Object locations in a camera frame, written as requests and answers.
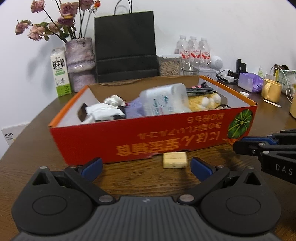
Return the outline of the water bottle middle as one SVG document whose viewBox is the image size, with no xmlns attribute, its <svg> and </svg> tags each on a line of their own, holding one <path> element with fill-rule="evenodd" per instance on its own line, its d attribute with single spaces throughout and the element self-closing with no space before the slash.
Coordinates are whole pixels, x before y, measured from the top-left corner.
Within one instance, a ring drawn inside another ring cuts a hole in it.
<svg viewBox="0 0 296 241">
<path fill-rule="evenodd" d="M 198 67 L 200 63 L 200 55 L 201 49 L 199 47 L 199 43 L 197 42 L 196 36 L 191 36 L 189 41 L 189 49 L 190 49 L 190 62 L 193 67 Z"/>
</svg>

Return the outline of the clear container of seeds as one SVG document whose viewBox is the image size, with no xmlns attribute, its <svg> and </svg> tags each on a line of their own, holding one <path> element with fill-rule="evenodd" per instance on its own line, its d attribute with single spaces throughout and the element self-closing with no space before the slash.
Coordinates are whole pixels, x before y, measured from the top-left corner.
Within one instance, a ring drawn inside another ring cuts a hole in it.
<svg viewBox="0 0 296 241">
<path fill-rule="evenodd" d="M 158 56 L 159 74 L 161 76 L 180 75 L 180 54 L 160 55 Z"/>
</svg>

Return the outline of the white floral tin box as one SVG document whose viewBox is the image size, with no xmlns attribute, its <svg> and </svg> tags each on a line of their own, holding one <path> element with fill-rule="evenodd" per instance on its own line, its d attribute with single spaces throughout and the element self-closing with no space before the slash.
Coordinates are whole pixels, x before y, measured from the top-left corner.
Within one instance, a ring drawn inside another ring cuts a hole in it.
<svg viewBox="0 0 296 241">
<path fill-rule="evenodd" d="M 200 67 L 198 68 L 198 75 L 217 80 L 216 77 L 217 71 L 209 67 Z"/>
</svg>

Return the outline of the small white round lid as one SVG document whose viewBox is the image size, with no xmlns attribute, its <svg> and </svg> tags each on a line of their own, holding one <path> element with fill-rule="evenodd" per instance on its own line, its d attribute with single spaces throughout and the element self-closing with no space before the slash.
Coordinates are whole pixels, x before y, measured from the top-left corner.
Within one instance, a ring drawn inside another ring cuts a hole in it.
<svg viewBox="0 0 296 241">
<path fill-rule="evenodd" d="M 245 97 L 249 97 L 249 93 L 247 93 L 247 92 L 240 91 L 239 93 L 242 94 L 242 95 L 245 96 Z"/>
</svg>

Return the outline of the yellow ceramic mug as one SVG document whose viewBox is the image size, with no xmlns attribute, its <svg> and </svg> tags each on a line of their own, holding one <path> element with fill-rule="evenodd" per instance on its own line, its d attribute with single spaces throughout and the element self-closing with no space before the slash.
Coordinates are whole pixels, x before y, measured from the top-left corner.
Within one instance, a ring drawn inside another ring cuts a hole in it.
<svg viewBox="0 0 296 241">
<path fill-rule="evenodd" d="M 280 83 L 273 80 L 264 79 L 261 96 L 268 101 L 278 103 L 281 96 L 281 90 L 282 87 Z"/>
</svg>

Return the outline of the white crumpled plastic bag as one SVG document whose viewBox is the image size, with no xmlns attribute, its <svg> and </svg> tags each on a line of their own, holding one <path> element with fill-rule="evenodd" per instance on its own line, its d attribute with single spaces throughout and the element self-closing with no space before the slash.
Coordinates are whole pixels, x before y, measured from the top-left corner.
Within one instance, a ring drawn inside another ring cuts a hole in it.
<svg viewBox="0 0 296 241">
<path fill-rule="evenodd" d="M 122 120 L 126 118 L 125 108 L 125 101 L 117 95 L 112 95 L 102 103 L 97 102 L 90 106 L 82 104 L 78 111 L 78 118 L 82 124 Z"/>
</svg>

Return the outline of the water bottle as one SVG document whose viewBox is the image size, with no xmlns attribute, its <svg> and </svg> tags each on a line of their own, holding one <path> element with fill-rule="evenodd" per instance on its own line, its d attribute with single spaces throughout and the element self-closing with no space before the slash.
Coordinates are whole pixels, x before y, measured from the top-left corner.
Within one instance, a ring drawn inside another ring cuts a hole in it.
<svg viewBox="0 0 296 241">
<path fill-rule="evenodd" d="M 200 47 L 200 65 L 201 67 L 207 67 L 211 57 L 211 49 L 206 38 L 201 38 L 199 42 Z"/>
<path fill-rule="evenodd" d="M 180 35 L 180 39 L 176 45 L 176 53 L 181 55 L 181 61 L 184 59 L 189 59 L 190 57 L 190 49 L 186 39 L 186 36 Z"/>
<path fill-rule="evenodd" d="M 193 67 L 198 67 L 200 63 L 200 55 L 201 49 L 199 47 L 199 43 L 197 42 L 196 36 L 191 36 L 189 41 L 189 49 L 190 49 L 190 62 Z"/>
</svg>

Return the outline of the white plastic bottle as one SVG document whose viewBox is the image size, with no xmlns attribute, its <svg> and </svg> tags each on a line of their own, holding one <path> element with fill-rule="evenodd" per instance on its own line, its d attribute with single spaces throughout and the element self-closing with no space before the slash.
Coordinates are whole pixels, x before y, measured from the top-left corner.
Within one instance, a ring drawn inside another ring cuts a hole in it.
<svg viewBox="0 0 296 241">
<path fill-rule="evenodd" d="M 191 112 L 187 90 L 182 83 L 149 88 L 139 97 L 145 116 Z"/>
</svg>

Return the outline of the white round speaker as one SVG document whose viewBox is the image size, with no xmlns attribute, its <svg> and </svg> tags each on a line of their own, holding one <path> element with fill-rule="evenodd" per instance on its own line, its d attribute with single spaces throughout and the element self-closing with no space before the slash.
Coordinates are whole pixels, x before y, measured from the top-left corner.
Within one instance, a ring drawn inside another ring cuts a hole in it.
<svg viewBox="0 0 296 241">
<path fill-rule="evenodd" d="M 212 69 L 220 70 L 223 67 L 223 61 L 219 56 L 211 56 L 209 66 Z"/>
</svg>

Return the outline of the black paper shopping bag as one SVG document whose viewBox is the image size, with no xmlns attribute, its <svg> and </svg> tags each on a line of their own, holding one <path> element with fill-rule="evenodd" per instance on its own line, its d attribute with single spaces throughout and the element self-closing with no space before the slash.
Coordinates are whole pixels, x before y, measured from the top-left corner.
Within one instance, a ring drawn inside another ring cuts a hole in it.
<svg viewBox="0 0 296 241">
<path fill-rule="evenodd" d="M 159 75 L 153 11 L 95 18 L 99 83 Z"/>
</svg>

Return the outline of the small wooden block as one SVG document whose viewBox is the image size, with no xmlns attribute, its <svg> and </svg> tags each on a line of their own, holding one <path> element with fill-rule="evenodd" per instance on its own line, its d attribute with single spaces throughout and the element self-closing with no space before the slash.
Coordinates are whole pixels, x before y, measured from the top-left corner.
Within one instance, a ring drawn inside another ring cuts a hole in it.
<svg viewBox="0 0 296 241">
<path fill-rule="evenodd" d="M 163 168 L 183 169 L 188 165 L 188 158 L 185 152 L 163 153 Z"/>
</svg>

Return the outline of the clear glass cup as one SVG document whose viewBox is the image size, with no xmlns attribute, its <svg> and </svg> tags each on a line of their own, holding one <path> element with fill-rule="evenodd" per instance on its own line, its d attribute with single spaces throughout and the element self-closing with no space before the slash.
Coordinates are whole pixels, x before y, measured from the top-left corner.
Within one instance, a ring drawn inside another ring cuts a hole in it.
<svg viewBox="0 0 296 241">
<path fill-rule="evenodd" d="M 180 75 L 183 76 L 194 76 L 196 74 L 194 68 L 191 66 L 189 59 L 181 61 Z"/>
</svg>

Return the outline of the purple tissue pack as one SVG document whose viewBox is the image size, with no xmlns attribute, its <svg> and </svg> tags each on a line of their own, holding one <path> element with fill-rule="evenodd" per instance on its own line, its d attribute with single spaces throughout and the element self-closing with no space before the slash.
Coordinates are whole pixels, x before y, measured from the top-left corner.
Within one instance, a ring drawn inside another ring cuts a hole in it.
<svg viewBox="0 0 296 241">
<path fill-rule="evenodd" d="M 251 93 L 262 91 L 263 79 L 254 73 L 240 73 L 238 86 Z"/>
</svg>

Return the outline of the white paper sign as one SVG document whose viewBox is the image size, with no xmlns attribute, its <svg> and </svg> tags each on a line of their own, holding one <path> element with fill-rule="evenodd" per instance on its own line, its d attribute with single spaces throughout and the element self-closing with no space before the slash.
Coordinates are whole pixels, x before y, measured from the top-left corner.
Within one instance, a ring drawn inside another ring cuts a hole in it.
<svg viewBox="0 0 296 241">
<path fill-rule="evenodd" d="M 5 138 L 9 147 L 16 140 L 19 134 L 27 127 L 27 125 L 28 123 L 23 123 L 20 125 L 3 128 L 1 130 L 3 137 Z"/>
</svg>

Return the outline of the water bottle left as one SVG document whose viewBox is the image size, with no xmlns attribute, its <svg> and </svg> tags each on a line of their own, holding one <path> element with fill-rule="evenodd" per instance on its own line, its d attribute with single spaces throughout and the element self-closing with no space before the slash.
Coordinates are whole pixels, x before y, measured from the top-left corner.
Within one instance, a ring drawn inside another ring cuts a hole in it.
<svg viewBox="0 0 296 241">
<path fill-rule="evenodd" d="M 184 59 L 189 59 L 190 57 L 190 49 L 186 39 L 186 36 L 180 35 L 180 39 L 176 45 L 176 53 L 181 55 L 181 61 Z"/>
</svg>

